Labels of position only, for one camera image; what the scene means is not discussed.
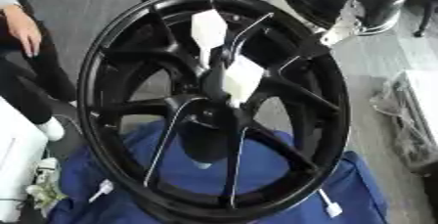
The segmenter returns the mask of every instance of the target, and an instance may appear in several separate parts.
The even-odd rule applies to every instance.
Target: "white masking plug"
[[[209,69],[211,50],[224,45],[227,30],[227,23],[215,9],[192,16],[192,38],[200,49],[203,68]]]

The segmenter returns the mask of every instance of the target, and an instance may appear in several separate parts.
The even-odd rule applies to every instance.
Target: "white container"
[[[0,97],[0,221],[17,222],[47,137]]]

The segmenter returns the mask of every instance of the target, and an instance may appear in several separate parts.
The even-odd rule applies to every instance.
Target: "wheel spoke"
[[[246,113],[248,113],[248,115],[255,117],[262,104],[270,97],[271,96],[269,96],[269,94],[256,90],[248,99],[248,101],[242,105],[242,108],[246,111]]]
[[[151,99],[124,103],[109,103],[101,107],[91,107],[92,112],[100,115],[132,115],[132,114],[151,114],[162,115],[167,114],[166,99]]]
[[[109,62],[138,63],[154,62],[166,69],[178,69],[190,76],[199,76],[197,60],[178,45],[171,48],[104,48]]]
[[[235,37],[227,40],[223,47],[223,51],[227,53],[226,56],[229,57],[228,65],[230,65],[234,61],[236,55],[241,52],[243,44],[247,42],[257,31],[262,29],[262,23],[265,20],[271,18],[273,15],[273,13],[266,14],[265,16],[257,19],[257,21],[255,21],[251,25],[242,28]]]
[[[236,209],[241,148],[247,127],[241,111],[233,111],[231,115],[233,117],[229,118],[224,125],[224,131],[228,137],[227,179],[219,202],[226,208]]]
[[[172,29],[167,25],[164,21],[162,15],[155,8],[152,9],[150,13],[151,17],[151,25],[154,27],[154,36],[161,36],[167,40],[168,45],[177,44],[177,40],[175,34],[172,32]]]
[[[177,134],[179,123],[186,118],[186,116],[193,113],[199,104],[204,103],[206,98],[192,96],[192,95],[179,95],[167,98],[166,100],[169,117],[166,120],[161,136],[153,152],[153,156],[149,163],[149,167],[146,170],[146,176],[144,180],[144,186],[148,187],[151,180],[157,174],[157,168],[160,166],[164,157],[165,151],[170,146],[172,140]]]
[[[339,111],[338,106],[279,75],[265,75],[261,82],[261,89],[271,96],[280,97],[287,103],[304,104],[317,112]]]
[[[248,128],[247,137],[284,157],[291,169],[306,172],[316,172],[318,170],[318,166],[309,158],[256,121],[253,121]]]

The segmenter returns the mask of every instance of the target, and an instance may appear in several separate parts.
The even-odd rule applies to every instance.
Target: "wheel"
[[[192,15],[211,8],[229,25],[229,41],[215,53],[216,60],[229,62],[239,54],[265,68],[257,90],[237,109],[229,106],[227,96],[212,93],[214,86],[206,88],[213,71],[199,68],[198,48],[190,36]],[[331,175],[349,130],[347,90],[334,59],[294,56],[297,44],[310,35],[300,22],[260,0],[149,0],[135,6],[102,31],[82,65],[78,111],[84,136],[112,180],[164,223],[247,223],[290,208]],[[170,77],[170,95],[132,101],[140,84],[159,70]],[[254,119],[262,103],[273,97],[285,106],[296,148]],[[146,165],[132,158],[120,141],[120,118],[128,114],[164,118]],[[204,137],[214,133],[205,140],[225,150],[211,152],[218,145],[206,145],[201,152],[214,153],[210,157],[187,152],[198,162],[226,159],[224,188],[217,195],[190,192],[160,177],[163,156],[177,132],[191,139],[199,131]],[[237,178],[246,142],[271,150],[287,166],[276,181],[241,194]]]

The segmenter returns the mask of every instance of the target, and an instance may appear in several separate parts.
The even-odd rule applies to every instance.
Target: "blue tarp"
[[[141,164],[146,164],[161,133],[162,122],[139,127],[128,135],[125,145]],[[285,133],[278,135],[292,145]],[[199,193],[218,194],[223,187],[226,161],[214,163],[206,170],[198,169],[189,159],[176,138],[160,169],[164,179],[180,188]],[[239,192],[247,192],[274,181],[287,168],[285,161],[252,141],[243,146],[239,177]],[[49,224],[130,224],[157,223],[134,204],[120,188],[93,203],[88,199],[106,179],[103,169],[93,160],[88,148],[83,148],[63,164],[61,189],[69,196],[57,204],[49,215]],[[299,224],[383,224],[386,202],[372,179],[366,165],[353,152],[344,154],[340,165],[325,183],[324,190],[343,213],[330,219],[325,204],[314,194],[300,205],[287,211],[268,216],[254,223]]]

